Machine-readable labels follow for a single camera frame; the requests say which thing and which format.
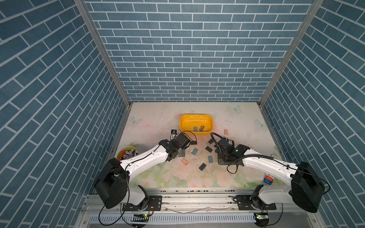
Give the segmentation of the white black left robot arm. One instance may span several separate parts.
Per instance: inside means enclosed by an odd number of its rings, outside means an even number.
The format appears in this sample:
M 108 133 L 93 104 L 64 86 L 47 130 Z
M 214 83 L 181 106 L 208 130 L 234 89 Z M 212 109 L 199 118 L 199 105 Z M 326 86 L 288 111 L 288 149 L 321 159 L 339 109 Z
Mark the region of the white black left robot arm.
M 112 158 L 106 162 L 93 184 L 105 208 L 126 203 L 144 209 L 149 196 L 142 186 L 132 188 L 130 181 L 155 165 L 175 159 L 191 142 L 186 134 L 179 133 L 170 140 L 161 140 L 152 149 L 133 158 L 121 161 Z

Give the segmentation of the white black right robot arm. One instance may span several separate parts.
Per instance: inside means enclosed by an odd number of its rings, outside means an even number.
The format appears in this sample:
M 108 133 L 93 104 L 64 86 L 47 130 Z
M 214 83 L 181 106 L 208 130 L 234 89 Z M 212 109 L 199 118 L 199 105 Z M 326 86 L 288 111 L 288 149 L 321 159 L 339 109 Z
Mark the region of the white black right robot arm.
M 299 208 L 316 213 L 322 196 L 326 194 L 324 180 L 312 166 L 278 160 L 263 155 L 254 149 L 221 137 L 216 140 L 211 134 L 218 160 L 224 165 L 236 165 L 256 169 L 264 173 L 264 184 L 259 184 L 250 196 L 252 207 L 257 210 L 276 203 L 295 204 Z

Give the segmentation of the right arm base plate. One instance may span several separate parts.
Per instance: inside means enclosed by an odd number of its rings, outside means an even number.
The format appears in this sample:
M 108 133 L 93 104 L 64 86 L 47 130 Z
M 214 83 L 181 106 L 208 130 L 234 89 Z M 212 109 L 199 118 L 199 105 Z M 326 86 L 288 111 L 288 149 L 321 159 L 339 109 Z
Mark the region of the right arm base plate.
M 250 195 L 236 195 L 232 200 L 238 205 L 240 211 L 274 211 L 277 209 L 276 204 L 265 204 L 259 198 L 253 198 Z

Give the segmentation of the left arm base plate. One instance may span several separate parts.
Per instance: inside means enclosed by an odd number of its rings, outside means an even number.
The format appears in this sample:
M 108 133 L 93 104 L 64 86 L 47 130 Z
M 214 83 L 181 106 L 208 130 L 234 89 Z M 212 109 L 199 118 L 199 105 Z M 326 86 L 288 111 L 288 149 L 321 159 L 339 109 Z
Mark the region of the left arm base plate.
M 138 205 L 131 203 L 124 203 L 122 206 L 123 211 L 160 211 L 162 204 L 161 195 L 150 195 L 145 197 Z

